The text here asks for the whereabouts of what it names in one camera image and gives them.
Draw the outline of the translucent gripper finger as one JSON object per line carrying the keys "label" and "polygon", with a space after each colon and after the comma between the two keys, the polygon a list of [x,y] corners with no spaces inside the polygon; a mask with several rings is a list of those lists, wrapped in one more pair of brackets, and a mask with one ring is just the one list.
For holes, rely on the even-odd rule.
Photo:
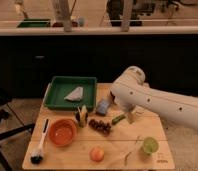
{"label": "translucent gripper finger", "polygon": [[134,112],[128,112],[127,113],[127,121],[129,124],[134,123],[136,120],[136,114]]}

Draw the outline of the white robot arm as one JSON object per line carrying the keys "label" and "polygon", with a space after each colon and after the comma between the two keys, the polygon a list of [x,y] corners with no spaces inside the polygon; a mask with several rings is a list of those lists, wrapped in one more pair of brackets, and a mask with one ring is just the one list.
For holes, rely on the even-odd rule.
{"label": "white robot arm", "polygon": [[165,92],[144,86],[145,73],[137,66],[128,67],[111,85],[114,101],[125,112],[135,105],[161,117],[198,130],[198,98]]}

